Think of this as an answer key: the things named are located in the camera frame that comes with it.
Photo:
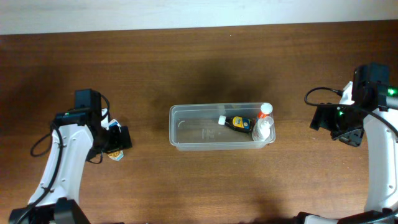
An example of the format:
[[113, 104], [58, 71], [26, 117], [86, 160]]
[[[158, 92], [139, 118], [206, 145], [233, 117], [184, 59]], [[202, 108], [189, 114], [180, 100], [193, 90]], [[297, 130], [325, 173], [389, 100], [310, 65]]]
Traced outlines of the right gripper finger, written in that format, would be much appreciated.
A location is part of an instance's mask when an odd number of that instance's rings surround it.
[[318, 131], [320, 128], [331, 131], [332, 122], [332, 108], [327, 107], [328, 104], [321, 104], [317, 106], [315, 114], [313, 115], [310, 128]]
[[338, 137], [338, 140], [349, 146], [359, 147], [362, 143], [364, 129], [355, 129], [348, 131]]

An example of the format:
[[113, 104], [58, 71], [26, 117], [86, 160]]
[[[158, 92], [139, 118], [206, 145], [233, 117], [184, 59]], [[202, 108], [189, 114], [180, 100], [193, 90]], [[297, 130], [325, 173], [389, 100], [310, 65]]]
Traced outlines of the small gold-cap bottle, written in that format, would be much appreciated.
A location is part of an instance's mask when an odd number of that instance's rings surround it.
[[112, 152], [108, 154], [108, 157], [114, 161], [120, 161], [124, 157], [123, 150]]

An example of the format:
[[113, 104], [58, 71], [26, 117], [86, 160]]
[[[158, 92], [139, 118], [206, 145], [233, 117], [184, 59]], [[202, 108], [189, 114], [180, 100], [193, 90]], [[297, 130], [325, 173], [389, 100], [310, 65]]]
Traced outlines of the white Panadol box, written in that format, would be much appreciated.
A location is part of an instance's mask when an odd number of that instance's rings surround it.
[[111, 129], [112, 127], [118, 127], [118, 129], [121, 129], [121, 125], [119, 124], [119, 122], [116, 119], [112, 119], [109, 123], [108, 123], [108, 129]]

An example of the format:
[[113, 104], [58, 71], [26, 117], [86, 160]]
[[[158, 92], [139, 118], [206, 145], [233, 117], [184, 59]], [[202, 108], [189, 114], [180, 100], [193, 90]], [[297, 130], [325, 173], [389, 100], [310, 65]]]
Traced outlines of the orange tube white cap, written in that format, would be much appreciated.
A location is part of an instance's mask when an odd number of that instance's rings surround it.
[[270, 103], [263, 103], [260, 107], [256, 119], [262, 119], [267, 116], [270, 116], [272, 111], [273, 111], [273, 106]]

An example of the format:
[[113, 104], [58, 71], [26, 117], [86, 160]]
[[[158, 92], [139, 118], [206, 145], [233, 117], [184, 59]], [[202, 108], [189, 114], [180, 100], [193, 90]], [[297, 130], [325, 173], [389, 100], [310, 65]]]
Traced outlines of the white squeeze bottle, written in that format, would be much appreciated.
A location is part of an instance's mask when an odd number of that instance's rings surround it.
[[274, 124], [273, 118], [266, 116], [265, 118], [260, 118], [253, 127], [252, 138], [254, 141], [263, 142], [271, 134], [271, 127]]

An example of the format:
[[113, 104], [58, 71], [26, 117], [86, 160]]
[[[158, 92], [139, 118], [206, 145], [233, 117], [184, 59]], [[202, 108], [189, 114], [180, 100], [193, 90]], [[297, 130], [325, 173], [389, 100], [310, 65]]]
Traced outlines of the dark bottle white cap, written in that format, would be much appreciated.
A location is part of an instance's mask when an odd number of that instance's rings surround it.
[[251, 133], [254, 127], [254, 121], [242, 116], [223, 116], [218, 119], [218, 124], [226, 126], [233, 131], [240, 133]]

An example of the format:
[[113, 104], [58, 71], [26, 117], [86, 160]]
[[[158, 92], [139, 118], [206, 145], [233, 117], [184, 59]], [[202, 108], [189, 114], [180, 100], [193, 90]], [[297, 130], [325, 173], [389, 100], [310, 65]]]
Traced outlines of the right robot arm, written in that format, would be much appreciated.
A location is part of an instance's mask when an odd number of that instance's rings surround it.
[[339, 103], [316, 103], [310, 127], [332, 140], [358, 147], [368, 142], [369, 187], [364, 211], [334, 219], [300, 212], [294, 223], [397, 223], [397, 87], [387, 65], [369, 63], [354, 70], [353, 81], [333, 90]]

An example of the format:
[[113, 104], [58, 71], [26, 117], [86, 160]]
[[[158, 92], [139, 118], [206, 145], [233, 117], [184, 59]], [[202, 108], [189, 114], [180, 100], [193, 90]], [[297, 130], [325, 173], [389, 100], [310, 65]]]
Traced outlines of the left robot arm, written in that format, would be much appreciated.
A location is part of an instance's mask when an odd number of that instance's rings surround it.
[[98, 91], [77, 90], [74, 107], [55, 115], [43, 176], [27, 206], [11, 212], [9, 223], [89, 222], [79, 206], [85, 163], [132, 147], [127, 126], [110, 119], [103, 101], [107, 98]]

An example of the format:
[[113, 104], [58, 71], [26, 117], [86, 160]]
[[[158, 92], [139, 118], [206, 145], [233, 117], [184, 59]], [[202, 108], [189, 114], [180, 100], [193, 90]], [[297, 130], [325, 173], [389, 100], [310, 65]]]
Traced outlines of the clear plastic container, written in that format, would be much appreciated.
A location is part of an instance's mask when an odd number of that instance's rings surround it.
[[180, 151], [260, 149], [276, 139], [275, 126], [265, 141], [218, 124], [220, 116], [255, 119], [261, 103], [174, 105], [169, 113], [169, 140]]

